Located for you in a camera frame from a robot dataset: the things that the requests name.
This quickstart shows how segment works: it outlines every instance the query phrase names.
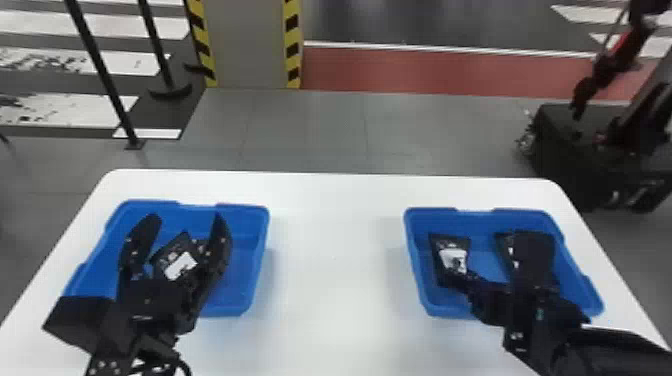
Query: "white table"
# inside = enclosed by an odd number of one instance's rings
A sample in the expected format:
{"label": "white table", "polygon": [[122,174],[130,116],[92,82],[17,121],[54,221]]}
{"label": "white table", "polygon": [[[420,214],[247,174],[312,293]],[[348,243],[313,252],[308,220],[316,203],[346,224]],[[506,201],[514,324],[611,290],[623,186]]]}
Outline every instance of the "white table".
{"label": "white table", "polygon": [[88,355],[41,326],[107,218],[128,199],[248,203],[270,210],[250,310],[240,318],[201,319],[178,344],[195,376],[533,375],[502,349],[500,328],[425,314],[402,224],[411,206],[547,211],[604,299],[607,309],[594,323],[666,346],[549,181],[118,170],[98,184],[0,328],[5,374],[83,374]]}

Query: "floor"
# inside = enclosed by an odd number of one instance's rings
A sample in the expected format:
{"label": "floor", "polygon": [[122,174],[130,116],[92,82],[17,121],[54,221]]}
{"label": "floor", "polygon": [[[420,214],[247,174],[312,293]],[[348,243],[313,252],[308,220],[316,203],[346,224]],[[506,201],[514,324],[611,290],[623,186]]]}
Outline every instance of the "floor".
{"label": "floor", "polygon": [[[571,97],[621,0],[304,1],[310,90]],[[628,100],[672,46],[672,12],[599,98]],[[627,30],[621,25],[610,40]]]}
{"label": "floor", "polygon": [[[137,2],[80,1],[131,122],[139,133],[179,138],[203,89],[183,62],[195,54],[181,0],[149,0],[173,76],[191,95],[170,102],[148,88],[165,87]],[[65,4],[0,0],[0,128],[9,135],[119,137],[118,117]]]}
{"label": "floor", "polygon": [[[149,0],[173,74],[194,85],[191,96],[170,103],[148,95],[147,88],[161,80],[136,2],[80,2],[135,127],[145,136],[159,130],[165,131],[161,137],[179,138],[203,91],[201,77],[181,64],[194,60],[182,0]],[[567,99],[590,71],[589,59],[622,5],[305,0],[303,88]],[[643,68],[599,98],[632,97],[672,46],[671,16],[661,18],[661,29],[645,47]],[[61,1],[0,0],[0,82],[5,134],[123,137]]]}
{"label": "floor", "polygon": [[[513,146],[542,100],[208,89],[179,142],[15,138],[0,145],[0,316],[96,182],[116,168],[534,176]],[[584,216],[667,340],[672,200]]]}

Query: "yellow and black striped pole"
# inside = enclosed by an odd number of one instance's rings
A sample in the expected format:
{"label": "yellow and black striped pole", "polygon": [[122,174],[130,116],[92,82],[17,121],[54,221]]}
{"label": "yellow and black striped pole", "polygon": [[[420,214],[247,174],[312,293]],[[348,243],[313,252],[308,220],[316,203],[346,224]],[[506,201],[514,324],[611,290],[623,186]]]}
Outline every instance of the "yellow and black striped pole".
{"label": "yellow and black striped pole", "polygon": [[303,56],[303,35],[300,27],[300,0],[282,0],[285,29],[285,70],[287,71],[287,88],[301,87],[301,58]]}
{"label": "yellow and black striped pole", "polygon": [[217,87],[217,74],[215,57],[210,47],[210,36],[205,19],[205,7],[202,0],[185,0],[187,10],[187,19],[194,41],[194,47],[198,54],[198,59],[203,67],[205,75],[205,85],[207,87]]}

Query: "blue plastic tray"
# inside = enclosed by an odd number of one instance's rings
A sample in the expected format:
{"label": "blue plastic tray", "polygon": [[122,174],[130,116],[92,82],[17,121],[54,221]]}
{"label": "blue plastic tray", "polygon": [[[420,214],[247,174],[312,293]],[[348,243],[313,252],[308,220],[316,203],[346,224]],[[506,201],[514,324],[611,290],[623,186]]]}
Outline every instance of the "blue plastic tray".
{"label": "blue plastic tray", "polygon": [[553,235],[556,248],[553,273],[560,284],[560,294],[581,307],[587,316],[597,316],[604,311],[604,304],[590,279],[581,274],[567,250],[558,226],[543,211],[495,209],[470,212],[450,208],[409,208],[404,214],[404,224],[420,301],[431,316],[474,319],[464,294],[437,284],[429,233],[470,237],[468,267],[488,280],[508,282],[496,252],[494,234],[513,230]]}
{"label": "blue plastic tray", "polygon": [[233,237],[230,264],[210,294],[201,316],[240,316],[252,304],[266,245],[268,210],[260,206],[181,205],[173,201],[127,201],[105,225],[105,232],[88,259],[75,271],[64,296],[117,295],[117,260],[124,238],[147,214],[157,213],[163,224],[152,253],[177,234],[187,231],[193,238],[210,235],[215,212],[226,220]]}

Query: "white floor stripe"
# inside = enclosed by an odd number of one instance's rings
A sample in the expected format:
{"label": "white floor stripe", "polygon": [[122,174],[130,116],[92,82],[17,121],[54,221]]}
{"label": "white floor stripe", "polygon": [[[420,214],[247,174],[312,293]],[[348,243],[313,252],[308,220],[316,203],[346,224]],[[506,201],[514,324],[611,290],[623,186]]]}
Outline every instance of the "white floor stripe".
{"label": "white floor stripe", "polygon": [[[607,37],[607,34],[590,33],[590,36],[599,43],[602,43],[604,42],[604,38]],[[614,35],[609,41],[607,47],[608,48],[613,47],[618,41],[619,37],[620,35]],[[649,40],[646,41],[646,44],[644,45],[644,48],[642,48],[642,52],[639,54],[639,56],[661,58],[665,56],[665,54],[667,53],[667,51],[670,50],[671,47],[672,47],[672,38],[650,37]]]}
{"label": "white floor stripe", "polygon": [[[38,0],[62,3],[63,0]],[[79,0],[80,3],[98,3],[98,4],[138,4],[138,0]],[[147,0],[149,5],[168,5],[182,6],[182,0]]]}
{"label": "white floor stripe", "polygon": [[[155,129],[155,128],[136,128],[135,134],[138,138],[154,139],[154,140],[177,140],[182,133],[181,129]],[[114,138],[127,138],[124,128],[118,128]]]}
{"label": "white floor stripe", "polygon": [[[616,22],[618,8],[584,7],[575,5],[551,5],[551,8],[571,22],[613,24]],[[628,17],[623,17],[622,24],[628,23]],[[672,11],[667,11],[658,18],[660,26],[672,26]]]}
{"label": "white floor stripe", "polygon": [[[126,111],[138,97],[122,96]],[[89,94],[0,94],[0,124],[114,129],[119,120],[107,96]]]}
{"label": "white floor stripe", "polygon": [[[101,54],[112,74],[154,76],[159,72],[153,53],[101,51]],[[0,70],[97,74],[86,51],[47,48],[0,47]]]}
{"label": "white floor stripe", "polygon": [[[155,17],[159,36],[183,39],[187,35],[184,18]],[[146,38],[147,31],[140,16],[87,14],[86,21],[95,36]],[[67,13],[0,10],[0,33],[79,35]]]}
{"label": "white floor stripe", "polygon": [[575,57],[592,58],[594,52],[555,51],[555,50],[521,50],[513,48],[481,48],[481,47],[454,47],[454,46],[419,46],[410,44],[373,44],[373,43],[338,43],[307,40],[306,47],[322,48],[353,48],[361,50],[393,50],[393,51],[426,51],[426,52],[455,52],[482,55],[518,55],[518,56],[546,56],[546,57]]}

